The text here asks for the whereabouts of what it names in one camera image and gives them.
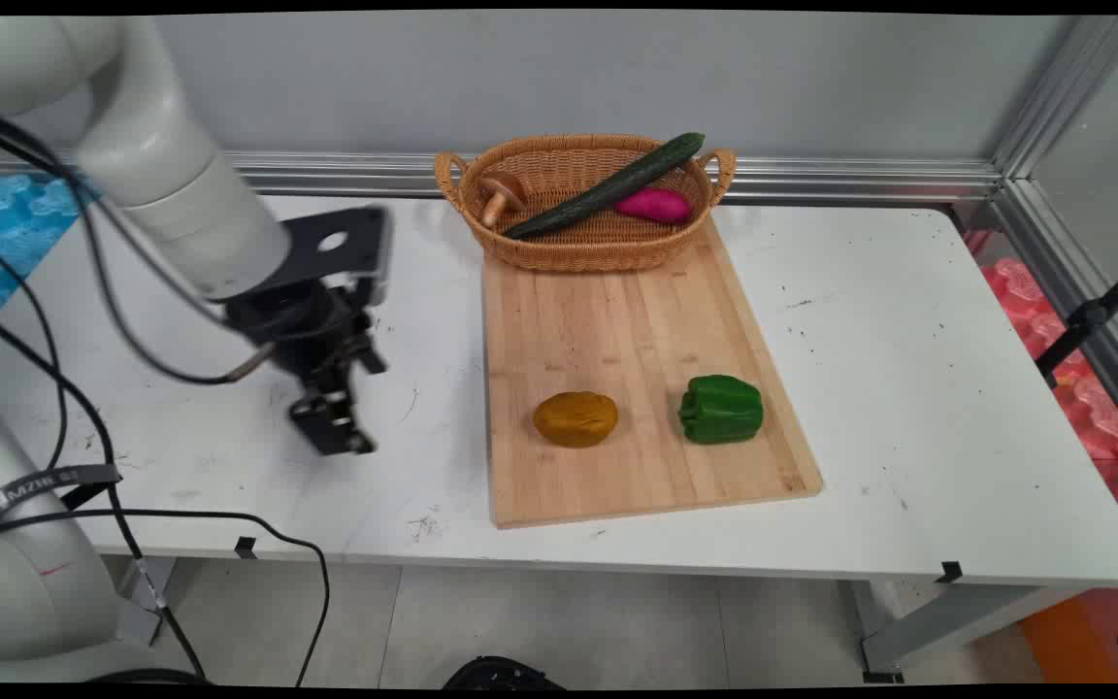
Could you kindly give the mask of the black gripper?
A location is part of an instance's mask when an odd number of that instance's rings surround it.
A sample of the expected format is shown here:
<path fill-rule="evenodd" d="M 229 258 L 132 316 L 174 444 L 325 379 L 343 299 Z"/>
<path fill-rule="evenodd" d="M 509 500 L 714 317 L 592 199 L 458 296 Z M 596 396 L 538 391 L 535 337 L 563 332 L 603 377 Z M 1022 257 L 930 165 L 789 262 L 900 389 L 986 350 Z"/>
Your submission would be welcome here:
<path fill-rule="evenodd" d="M 299 434 L 322 456 L 373 454 L 376 441 L 356 421 L 351 370 L 369 375 L 389 368 L 372 336 L 370 306 L 380 287 L 372 278 L 328 286 L 320 280 L 234 297 L 227 322 L 254 344 L 274 344 L 271 362 L 306 390 L 288 407 Z"/>

